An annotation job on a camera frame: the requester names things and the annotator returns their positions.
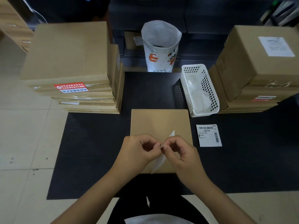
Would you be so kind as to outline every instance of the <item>black table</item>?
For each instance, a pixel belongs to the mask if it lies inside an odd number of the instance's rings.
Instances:
[[[130,134],[132,109],[187,109],[180,73],[126,72],[122,111],[69,113],[48,200],[75,199],[113,165]],[[293,97],[262,113],[190,118],[193,144],[225,193],[299,190],[299,107]],[[222,147],[200,147],[196,124],[217,124]],[[175,174],[140,174],[116,196],[191,194]]]

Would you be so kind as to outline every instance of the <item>white plastic basket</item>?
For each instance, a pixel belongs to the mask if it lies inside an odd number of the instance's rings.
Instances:
[[[211,100],[211,109],[209,112],[195,113],[193,110],[188,82],[194,82],[195,78],[197,78],[196,81],[201,82],[196,86],[201,87],[204,91],[206,91],[209,94],[209,98]],[[184,89],[191,117],[209,116],[219,112],[219,99],[214,89],[209,73],[207,72],[207,68],[204,64],[183,65],[181,73],[181,83]]]

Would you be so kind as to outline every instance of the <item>bag with shrimp print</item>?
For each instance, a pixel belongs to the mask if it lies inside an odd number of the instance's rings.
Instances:
[[[141,30],[148,72],[172,72],[182,33],[173,25],[154,20]]]

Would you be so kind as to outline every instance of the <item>tile floor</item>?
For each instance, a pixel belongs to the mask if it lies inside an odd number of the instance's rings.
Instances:
[[[50,223],[75,200],[46,200],[67,112],[19,81],[26,54],[0,42],[0,223]],[[217,223],[194,195],[184,196]],[[299,223],[299,192],[229,194],[258,223]],[[98,223],[107,223],[114,198]]]

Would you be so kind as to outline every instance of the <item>wooden cabinet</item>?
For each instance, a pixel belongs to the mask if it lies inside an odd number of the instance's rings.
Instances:
[[[34,33],[7,0],[0,0],[0,30],[24,51],[29,50]]]

